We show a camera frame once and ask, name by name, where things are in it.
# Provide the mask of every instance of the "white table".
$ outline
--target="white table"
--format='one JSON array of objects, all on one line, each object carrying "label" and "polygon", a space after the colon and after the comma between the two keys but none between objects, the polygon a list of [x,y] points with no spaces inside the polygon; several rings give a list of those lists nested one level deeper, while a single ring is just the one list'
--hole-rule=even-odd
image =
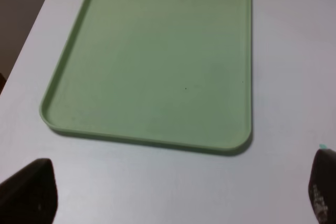
[{"label": "white table", "polygon": [[46,0],[0,95],[0,180],[51,158],[55,223],[317,223],[319,144],[336,148],[336,0],[253,0],[254,139],[225,157],[62,137],[38,107],[83,0]]}]

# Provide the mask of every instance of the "green tray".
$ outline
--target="green tray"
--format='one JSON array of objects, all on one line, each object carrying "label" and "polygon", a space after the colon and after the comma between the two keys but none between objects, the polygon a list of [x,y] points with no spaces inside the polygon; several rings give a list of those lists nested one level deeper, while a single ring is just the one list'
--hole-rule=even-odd
[{"label": "green tray", "polygon": [[230,151],[251,132],[251,0],[84,0],[40,106],[65,134]]}]

